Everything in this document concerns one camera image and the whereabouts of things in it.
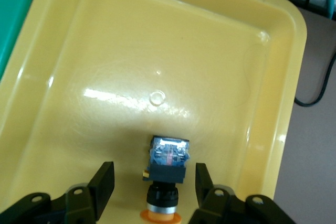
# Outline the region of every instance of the yellow tray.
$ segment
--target yellow tray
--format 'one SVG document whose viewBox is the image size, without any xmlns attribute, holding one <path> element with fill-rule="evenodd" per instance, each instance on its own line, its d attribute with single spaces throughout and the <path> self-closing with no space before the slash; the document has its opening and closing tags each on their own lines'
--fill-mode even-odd
<svg viewBox="0 0 336 224">
<path fill-rule="evenodd" d="M 190 140 L 185 223 L 196 162 L 272 197 L 305 41 L 286 0 L 34 0 L 0 85 L 0 210 L 114 161 L 99 223 L 139 222 L 154 134 Z"/>
</svg>

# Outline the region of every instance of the orange ring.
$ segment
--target orange ring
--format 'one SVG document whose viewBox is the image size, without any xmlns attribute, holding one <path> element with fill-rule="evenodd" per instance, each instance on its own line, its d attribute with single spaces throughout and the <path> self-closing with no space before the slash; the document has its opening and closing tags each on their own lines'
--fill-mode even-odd
<svg viewBox="0 0 336 224">
<path fill-rule="evenodd" d="M 182 221 L 181 216 L 177 213 L 165 215 L 149 211 L 148 209 L 142 211 L 140 217 L 144 220 L 145 224 L 181 224 Z"/>
</svg>

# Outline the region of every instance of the teal surface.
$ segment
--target teal surface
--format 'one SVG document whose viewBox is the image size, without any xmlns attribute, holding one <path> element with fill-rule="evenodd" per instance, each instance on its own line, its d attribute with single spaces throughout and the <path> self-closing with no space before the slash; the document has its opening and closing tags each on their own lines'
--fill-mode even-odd
<svg viewBox="0 0 336 224">
<path fill-rule="evenodd" d="M 0 79 L 32 0 L 0 0 Z"/>
</svg>

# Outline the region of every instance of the gray floor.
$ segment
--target gray floor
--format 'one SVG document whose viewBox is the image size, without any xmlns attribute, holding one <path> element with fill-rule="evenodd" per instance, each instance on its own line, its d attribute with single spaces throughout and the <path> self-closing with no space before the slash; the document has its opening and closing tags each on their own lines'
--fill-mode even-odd
<svg viewBox="0 0 336 224">
<path fill-rule="evenodd" d="M 336 22 L 302 13 L 308 38 L 297 98 L 309 102 L 336 51 Z M 283 154 L 275 202 L 297 224 L 336 223 L 336 66 L 320 103 L 294 105 Z"/>
</svg>

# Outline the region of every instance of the transparent switch cap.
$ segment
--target transparent switch cap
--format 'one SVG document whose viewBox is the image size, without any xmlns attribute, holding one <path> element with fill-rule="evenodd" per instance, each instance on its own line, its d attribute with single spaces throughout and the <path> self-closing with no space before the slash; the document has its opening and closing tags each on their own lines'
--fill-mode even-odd
<svg viewBox="0 0 336 224">
<path fill-rule="evenodd" d="M 151 142 L 150 164 L 184 167 L 190 158 L 189 140 L 155 136 Z"/>
</svg>

